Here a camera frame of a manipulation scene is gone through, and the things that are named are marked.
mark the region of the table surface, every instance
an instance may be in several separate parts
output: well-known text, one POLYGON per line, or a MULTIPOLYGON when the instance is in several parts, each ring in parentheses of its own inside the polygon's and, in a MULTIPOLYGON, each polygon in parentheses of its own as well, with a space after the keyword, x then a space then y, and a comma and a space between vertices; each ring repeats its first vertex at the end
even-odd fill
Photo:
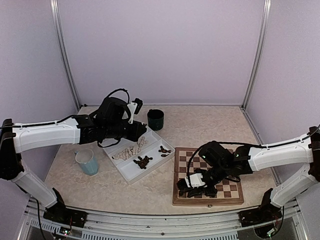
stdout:
MULTIPOLYGON (((164 127, 157 133, 173 147, 197 148, 212 140, 255 144, 251 129, 236 106, 143 106, 135 120, 147 122, 149 109, 164 111, 164 127)), ((89 114, 96 107, 83 107, 79 114, 89 114)), ((225 145, 235 149, 234 145, 225 145)), ((174 157, 132 185, 128 185, 97 143, 62 145, 45 182, 56 188, 66 205, 114 213, 172 215, 212 213, 257 206, 263 194, 274 188, 270 169, 241 176, 242 205, 173 206, 174 157), (75 151, 89 148, 99 164, 98 173, 88 176, 75 161, 75 151)))

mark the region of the metal frame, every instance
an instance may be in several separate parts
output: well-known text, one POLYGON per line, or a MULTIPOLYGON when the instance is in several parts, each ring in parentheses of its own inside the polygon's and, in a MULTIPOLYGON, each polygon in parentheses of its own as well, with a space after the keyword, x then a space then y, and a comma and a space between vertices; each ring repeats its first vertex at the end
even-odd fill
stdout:
MULTIPOLYGON (((84 225, 84 228, 72 228, 72 230, 75 233, 77 232, 77 234, 80 234, 81 237, 72 237, 72 239, 228 239, 223 238, 223 236, 230 236, 231 239, 237 239, 238 231, 265 225, 265 223, 263 223, 255 226, 241 227, 238 212, 243 209, 187 215, 140 215, 102 212, 75 207, 71 208, 83 210, 88 213, 87 222, 84 225)), ((43 215, 44 210, 44 207, 40 206, 41 216, 43 215)), ((18 237, 15 239, 25 240, 30 227, 39 228, 37 214, 37 203, 32 198, 28 202, 19 225, 18 237)), ((301 219, 301 212, 298 203, 295 200, 292 200, 285 205, 284 217, 286 219, 294 219, 299 240, 308 240, 304 229, 304 222, 303 219, 301 219)), ((68 227, 42 217, 41 225, 43 230, 51 233, 53 233, 54 230, 58 231, 60 227, 68 227)))
POLYGON ((260 28, 260 34, 259 34, 259 39, 258 39, 258 46, 257 46, 256 52, 255 52, 255 57, 254 57, 253 67, 252 67, 251 74, 250 74, 249 84, 246 89, 246 93, 245 93, 244 100, 242 103, 242 108, 244 110, 246 110, 246 108, 248 106, 248 103, 249 103, 249 100, 250 100, 250 97, 251 97, 251 94, 252 94, 252 91, 254 88, 254 84, 256 81, 256 77, 257 77, 257 73, 258 73, 258 69, 259 69, 259 64, 260 64, 260 59, 262 56, 263 46, 264 46, 266 33, 267 33, 270 8, 271 8, 271 0, 265 0, 261 28, 260 28))
MULTIPOLYGON (((59 15, 58 0, 50 0, 53 22, 58 37, 58 44, 60 53, 64 65, 64 69, 67 75, 68 84, 71 90, 72 98, 76 108, 81 108, 81 101, 76 89, 76 85, 72 76, 70 63, 67 56, 66 46, 63 37, 62 25, 59 15)), ((254 56, 254 63, 250 73, 250 79, 247 86, 247 90, 243 99, 243 103, 240 107, 245 119, 247 120, 257 142, 262 144, 263 141, 259 136, 254 124, 248 116, 246 109, 249 104, 250 97, 253 92, 254 84, 256 81, 259 64, 263 52, 264 41, 267 33, 268 21, 270 16, 271 0, 264 1, 264 8, 261 20, 261 27, 258 38, 258 45, 254 56)), ((274 178, 277 184, 280 184, 279 177, 276 171, 272 168, 274 178)), ((203 236, 201 239, 207 239, 214 236, 222 236, 227 234, 234 234, 237 230, 241 230, 241 225, 238 220, 238 211, 233 210, 228 212, 217 213, 205 213, 205 214, 192 214, 192 215, 134 215, 134 214, 121 214, 110 213, 83 209, 88 212, 88 222, 85 228, 79 228, 77 230, 82 231, 82 237, 78 239, 98 239, 100 236, 121 236, 126 239, 139 239, 144 238, 153 239, 172 239, 172 238, 188 238, 198 239, 199 236, 203 236)), ((285 206, 285 217, 292 217, 296 223, 296 230, 300 240, 308 240, 305 222, 300 212, 298 203, 296 200, 292 200, 285 206)), ((48 221, 42 218, 42 225, 45 225, 45 230, 63 227, 55 222, 48 221)), ((37 205, 33 199, 31 199, 26 208, 25 214, 20 222, 19 231, 16 234, 18 240, 25 240, 27 238, 30 227, 39 227, 37 218, 37 205)))
POLYGON ((71 73, 71 68, 70 68, 70 64, 67 56, 64 35, 63 35, 60 15, 59 15, 58 0, 50 0, 50 5, 51 5, 52 16, 53 16, 53 23, 54 23, 56 35, 58 38, 58 44, 59 44, 60 53, 63 61, 63 66, 64 66, 64 70, 68 80, 68 84, 71 90, 72 99, 76 109, 79 110, 81 108, 81 101, 77 92, 74 78, 71 73))

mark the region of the robotic arm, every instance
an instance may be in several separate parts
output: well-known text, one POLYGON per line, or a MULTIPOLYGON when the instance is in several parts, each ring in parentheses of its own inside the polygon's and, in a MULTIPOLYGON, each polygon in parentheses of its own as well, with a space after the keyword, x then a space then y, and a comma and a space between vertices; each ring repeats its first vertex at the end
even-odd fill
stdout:
POLYGON ((133 120, 143 102, 138 98, 125 102, 110 95, 90 115, 72 115, 59 121, 32 124, 6 119, 0 127, 0 178, 12 181, 46 207, 45 219, 83 228, 87 213, 66 208, 59 192, 47 187, 25 163, 22 164, 21 153, 46 146, 95 141, 103 147, 104 139, 116 139, 115 144, 121 138, 137 142, 147 131, 145 124, 133 120))
POLYGON ((241 144, 234 153, 221 144, 237 144, 211 141, 198 148, 199 156, 212 168, 208 171, 196 169, 195 174, 187 174, 177 183, 181 194, 188 197, 199 194, 214 197, 215 185, 223 179, 240 181, 239 176, 252 174, 265 168, 294 163, 304 163, 293 176, 283 184, 265 192, 258 208, 239 213, 243 227, 261 224, 281 218, 281 207, 286 202, 320 182, 320 132, 319 127, 310 127, 309 134, 266 145, 241 144))

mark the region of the plastic tray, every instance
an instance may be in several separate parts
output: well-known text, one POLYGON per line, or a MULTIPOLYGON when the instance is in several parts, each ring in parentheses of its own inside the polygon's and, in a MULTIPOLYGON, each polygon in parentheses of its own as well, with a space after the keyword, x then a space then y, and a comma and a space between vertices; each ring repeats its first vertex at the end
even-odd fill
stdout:
MULTIPOLYGON (((145 137, 145 140, 148 141, 148 143, 142 146, 141 151, 138 154, 133 155, 127 160, 123 160, 121 158, 115 160, 113 159, 113 156, 122 152, 124 149, 129 148, 129 146, 136 144, 132 141, 122 138, 119 144, 103 149, 116 168, 119 170, 123 178, 130 185, 151 173, 153 170, 167 162, 169 159, 173 158, 175 155, 175 149, 149 127, 147 127, 147 132, 141 137, 145 137), (167 153, 169 154, 168 156, 162 157, 161 154, 163 153, 159 152, 160 146, 163 146, 167 150, 171 150, 171 153, 167 153), (150 160, 146 166, 146 169, 141 169, 136 163, 134 163, 134 160, 138 160, 138 156, 144 158, 146 155, 148 157, 152 157, 153 160, 150 160)), ((110 145, 115 141, 116 140, 114 139, 106 139, 103 141, 102 145, 110 145)))

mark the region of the wooden chessboard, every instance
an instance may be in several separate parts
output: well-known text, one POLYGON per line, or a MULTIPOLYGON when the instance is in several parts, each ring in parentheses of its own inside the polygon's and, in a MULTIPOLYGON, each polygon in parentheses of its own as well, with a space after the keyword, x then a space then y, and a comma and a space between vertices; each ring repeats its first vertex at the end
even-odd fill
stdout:
MULTIPOLYGON (((184 179, 187 176, 188 161, 192 154, 196 151, 196 148, 190 147, 176 147, 175 159, 174 159, 174 181, 173 181, 173 205, 175 206, 231 206, 241 205, 244 203, 244 195, 242 192, 241 182, 232 182, 224 179, 218 183, 215 187, 218 190, 215 197, 197 195, 194 197, 187 197, 184 193, 179 196, 177 188, 177 182, 180 179, 184 179)), ((190 164, 190 174, 194 173, 195 169, 210 169, 210 165, 207 164, 197 154, 190 164)))

